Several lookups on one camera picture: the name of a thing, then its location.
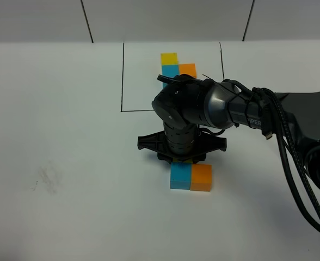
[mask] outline white table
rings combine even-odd
[[[223,42],[225,76],[249,87],[315,90],[300,83],[320,79],[312,54],[320,51],[303,45]],[[275,83],[279,71],[290,81],[287,67],[307,55],[312,63],[298,66],[299,81]],[[292,199],[275,140],[231,128],[227,151],[205,161],[213,190],[170,190],[169,165],[136,146],[162,122],[153,111],[120,112],[121,80],[121,43],[0,45],[0,253],[31,261],[320,260],[320,234]]]

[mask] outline cube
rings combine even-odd
[[[180,74],[188,74],[196,78],[195,64],[179,64]]]
[[[190,189],[192,165],[190,163],[171,163],[171,189]]]
[[[212,166],[192,164],[192,179],[190,190],[211,191],[212,189]]]
[[[177,53],[162,53],[161,65],[178,65]]]
[[[175,77],[180,74],[178,65],[163,65],[162,66],[162,75],[167,77]]]

